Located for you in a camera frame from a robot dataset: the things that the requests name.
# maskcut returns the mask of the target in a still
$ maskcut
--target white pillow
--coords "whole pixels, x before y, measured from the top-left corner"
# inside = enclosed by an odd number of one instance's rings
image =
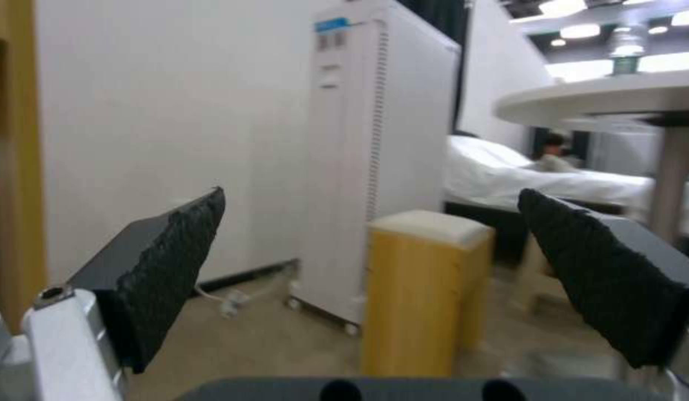
[[[464,157],[489,167],[525,167],[532,160],[505,145],[468,136],[451,136],[449,144]]]

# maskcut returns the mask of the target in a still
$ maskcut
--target white bedsheet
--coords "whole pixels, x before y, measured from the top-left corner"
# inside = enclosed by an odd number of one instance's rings
[[[650,178],[590,170],[541,173],[524,168],[529,163],[520,153],[500,144],[452,136],[444,178],[446,196],[449,201],[516,211],[520,190],[533,188],[574,201],[622,206],[627,217],[640,222],[647,218],[654,183]],[[681,230],[689,236],[689,185]]]

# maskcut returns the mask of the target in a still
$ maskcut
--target wooden door frame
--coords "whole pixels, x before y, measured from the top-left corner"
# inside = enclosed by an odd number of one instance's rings
[[[0,0],[0,39],[6,43],[4,109],[8,185],[0,219],[0,312],[13,332],[46,284],[42,159],[33,0]]]

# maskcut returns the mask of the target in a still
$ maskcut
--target person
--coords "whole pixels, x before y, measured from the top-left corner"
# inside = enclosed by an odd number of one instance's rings
[[[543,156],[537,162],[530,165],[530,169],[544,173],[576,173],[578,170],[568,160],[563,158],[563,145],[565,137],[550,132],[545,138]]]
[[[550,134],[547,135],[547,138],[545,138],[543,155],[563,157],[563,145],[565,145],[565,137],[560,134],[550,132]]]

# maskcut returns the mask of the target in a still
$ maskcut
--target blue label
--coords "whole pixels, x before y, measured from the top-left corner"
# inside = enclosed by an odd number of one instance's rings
[[[347,18],[334,18],[327,21],[321,21],[314,25],[315,32],[324,32],[331,30],[338,30],[339,28],[347,28],[349,21]]]

